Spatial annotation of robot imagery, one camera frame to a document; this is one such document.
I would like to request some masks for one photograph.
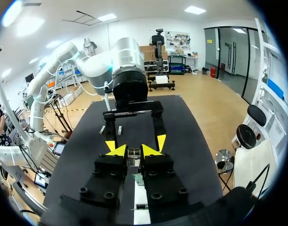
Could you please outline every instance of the ceiling light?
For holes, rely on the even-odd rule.
[[[29,64],[32,64],[32,63],[36,62],[37,60],[38,60],[38,58],[35,58],[35,59],[31,60],[31,61],[29,62]]]
[[[27,17],[24,18],[17,26],[17,35],[26,36],[36,32],[45,21],[42,19]]]
[[[54,48],[54,47],[56,47],[56,46],[59,46],[61,43],[60,43],[60,41],[53,41],[53,42],[50,42],[47,46],[46,46],[46,48]]]
[[[5,78],[6,76],[10,75],[11,73],[11,68],[7,69],[6,71],[3,72],[2,78]]]
[[[257,46],[254,46],[254,45],[251,45],[252,47],[256,48],[256,49],[259,49]]]
[[[187,9],[185,9],[185,12],[199,15],[199,14],[204,13],[205,10],[202,8],[195,7],[195,6],[189,6]]]
[[[111,14],[107,14],[105,16],[98,17],[97,19],[101,20],[101,21],[106,21],[106,20],[111,20],[111,19],[115,19],[115,18],[117,18],[117,17],[113,13],[111,13]]]
[[[2,24],[4,27],[11,25],[22,11],[22,1],[15,1],[6,11]]]
[[[240,28],[233,28],[234,31],[241,33],[241,34],[246,34],[242,29]]]

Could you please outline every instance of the red container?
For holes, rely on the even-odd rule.
[[[211,68],[210,76],[212,78],[215,78],[215,68],[214,67]]]

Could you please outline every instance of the glass wall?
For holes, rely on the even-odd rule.
[[[205,29],[205,36],[206,68],[214,67],[216,77],[251,104],[260,68],[258,31],[244,27],[218,27]]]
[[[205,29],[206,39],[206,63],[205,67],[215,68],[215,75],[217,74],[218,58],[219,58],[219,40],[218,40],[218,29],[210,28]]]
[[[248,30],[219,28],[220,71],[218,78],[242,96],[248,71]]]
[[[243,98],[250,104],[253,101],[254,94],[256,91],[259,68],[260,68],[260,40],[258,31],[249,30],[248,31],[250,40],[250,62],[248,71],[248,81],[247,86],[243,94]]]

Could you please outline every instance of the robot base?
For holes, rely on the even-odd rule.
[[[168,87],[170,90],[175,90],[175,81],[169,82],[169,83],[163,83],[163,84],[157,84],[157,83],[153,83],[151,81],[148,81],[149,83],[149,92],[152,92],[152,88],[153,89],[157,89],[157,88],[163,88],[163,87]]]

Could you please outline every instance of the stool seat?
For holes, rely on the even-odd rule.
[[[236,129],[237,139],[239,140],[240,144],[246,149],[252,149],[256,146],[256,137],[253,130],[245,125],[241,124]]]
[[[260,126],[265,126],[266,116],[256,105],[250,105],[248,107],[248,115],[251,116]]]

